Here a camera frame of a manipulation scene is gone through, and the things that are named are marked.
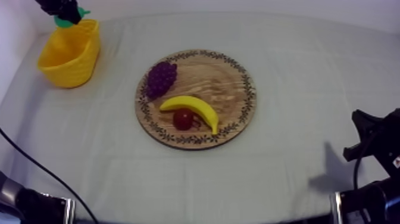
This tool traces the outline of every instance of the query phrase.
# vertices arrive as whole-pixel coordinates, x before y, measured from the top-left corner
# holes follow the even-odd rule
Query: yellow basket
[[[47,41],[37,67],[55,86],[73,88],[90,79],[99,50],[99,23],[82,20],[67,29],[57,28]]]

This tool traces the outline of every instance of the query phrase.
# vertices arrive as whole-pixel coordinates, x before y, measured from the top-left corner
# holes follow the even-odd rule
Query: fake fruit
[[[174,84],[177,65],[162,61],[156,64],[148,74],[146,94],[149,99],[163,96]]]
[[[173,120],[175,128],[178,130],[189,130],[193,125],[193,117],[193,111],[187,108],[176,110]]]
[[[160,106],[161,111],[178,110],[181,108],[190,109],[198,114],[211,127],[212,134],[218,134],[218,114],[209,104],[199,98],[191,96],[172,97]]]

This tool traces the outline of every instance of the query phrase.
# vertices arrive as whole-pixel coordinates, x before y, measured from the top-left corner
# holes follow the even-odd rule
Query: decorative plate border
[[[186,51],[183,53],[177,53],[176,55],[172,57],[167,57],[164,61],[172,63],[174,61],[178,61],[181,59],[187,59],[189,57],[194,57],[196,55],[203,55],[205,57],[210,57],[213,59],[223,59],[225,63],[230,64],[231,67],[236,69],[242,76],[241,80],[243,83],[243,88],[245,90],[246,98],[244,99],[244,106],[242,107],[240,116],[237,118],[236,122],[231,122],[227,124],[225,127],[220,128],[218,130],[218,134],[216,135],[204,135],[204,136],[197,136],[197,135],[191,135],[191,136],[175,136],[167,132],[166,129],[163,127],[160,127],[157,122],[153,121],[152,114],[149,109],[149,101],[146,96],[146,84],[147,84],[147,78],[148,75],[146,74],[143,78],[143,82],[140,86],[140,97],[139,97],[139,105],[140,105],[140,111],[144,114],[144,119],[146,122],[149,123],[149,127],[155,131],[158,136],[167,142],[176,142],[178,144],[204,144],[204,143],[218,143],[218,140],[221,137],[226,137],[228,134],[231,133],[231,131],[236,130],[239,125],[245,125],[246,121],[249,119],[249,113],[250,111],[255,107],[254,105],[254,99],[256,98],[255,94],[255,88],[252,86],[252,79],[247,74],[247,71],[244,67],[242,67],[237,61],[234,59],[230,58],[229,56],[222,54],[222,53],[217,53],[214,51],[207,51],[207,50],[190,50]]]

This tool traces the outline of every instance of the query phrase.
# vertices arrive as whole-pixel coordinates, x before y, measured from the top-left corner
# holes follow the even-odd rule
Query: white tablecloth
[[[325,214],[351,189],[358,142],[351,112],[400,106],[397,36],[328,21],[265,14],[157,15],[101,23],[93,78],[52,87],[36,70],[48,36],[24,59],[0,108],[0,126],[59,175],[99,219],[117,223],[273,223]],[[134,111],[154,62],[191,48],[223,52],[257,87],[247,129],[208,151],[154,141]],[[71,194],[0,140],[0,169],[56,196]],[[385,178],[373,158],[360,182]],[[78,205],[78,216],[88,217]]]

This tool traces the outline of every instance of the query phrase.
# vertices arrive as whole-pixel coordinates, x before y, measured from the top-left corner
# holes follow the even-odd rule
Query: black cable
[[[0,128],[0,134],[3,136],[5,140],[7,140],[10,145],[12,145],[19,153],[21,153],[23,156],[25,156],[28,160],[30,160],[33,164],[37,165],[40,167],[43,171],[48,173],[50,176],[52,176],[54,179],[56,179],[59,183],[61,183],[65,188],[67,188],[75,197],[76,199],[83,205],[83,207],[86,209],[86,211],[89,213],[95,224],[99,224],[99,221],[97,221],[96,216],[92,213],[90,208],[86,205],[86,203],[80,198],[80,196],[70,187],[68,186],[62,179],[60,179],[57,175],[52,173],[50,170],[45,168],[43,165],[41,165],[38,161],[36,161],[34,158],[32,158],[30,155],[25,153],[17,144],[13,142],[5,133],[4,131]]]
[[[355,165],[354,165],[354,170],[353,170],[353,187],[354,190],[358,189],[358,169],[360,168],[360,164],[361,164],[361,160],[364,157],[365,152],[367,151],[367,149],[370,147],[372,141],[375,139],[375,137],[377,136],[378,132],[374,132],[367,140],[367,142],[364,145],[364,148],[362,148],[362,151],[360,152]],[[365,213],[363,210],[359,211],[362,217],[362,220],[364,221],[365,224],[369,223],[367,217],[365,216]]]

